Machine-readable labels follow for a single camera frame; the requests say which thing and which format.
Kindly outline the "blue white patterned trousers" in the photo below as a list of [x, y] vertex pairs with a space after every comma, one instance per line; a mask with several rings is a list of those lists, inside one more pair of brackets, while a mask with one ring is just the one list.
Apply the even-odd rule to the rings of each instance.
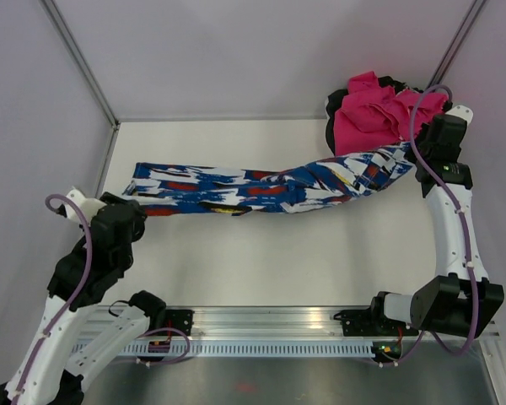
[[139, 162], [122, 196], [149, 216], [303, 213], [383, 191], [412, 168], [409, 148], [396, 143], [283, 171]]

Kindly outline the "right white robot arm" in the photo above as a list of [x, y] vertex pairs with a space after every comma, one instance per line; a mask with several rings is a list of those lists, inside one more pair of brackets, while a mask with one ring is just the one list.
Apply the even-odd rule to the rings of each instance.
[[473, 181], [459, 162], [460, 144], [473, 118], [458, 105], [437, 115], [407, 158], [433, 221], [435, 277], [412, 295], [381, 292], [367, 314], [371, 330], [386, 334], [398, 321], [417, 330], [478, 338], [504, 301], [491, 283], [476, 243], [471, 215]]

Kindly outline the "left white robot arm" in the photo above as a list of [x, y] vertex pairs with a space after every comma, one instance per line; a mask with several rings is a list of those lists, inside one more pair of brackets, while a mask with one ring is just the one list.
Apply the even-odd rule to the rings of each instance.
[[0, 385], [0, 404], [80, 404], [123, 348], [145, 332], [161, 333], [167, 323], [165, 302], [142, 290], [113, 324], [71, 354], [107, 290], [132, 267], [132, 245], [143, 237], [147, 214], [137, 201], [108, 192], [86, 198], [73, 189], [46, 201], [54, 199], [61, 202], [54, 213], [78, 222], [83, 237], [56, 264], [37, 333], [19, 369]]

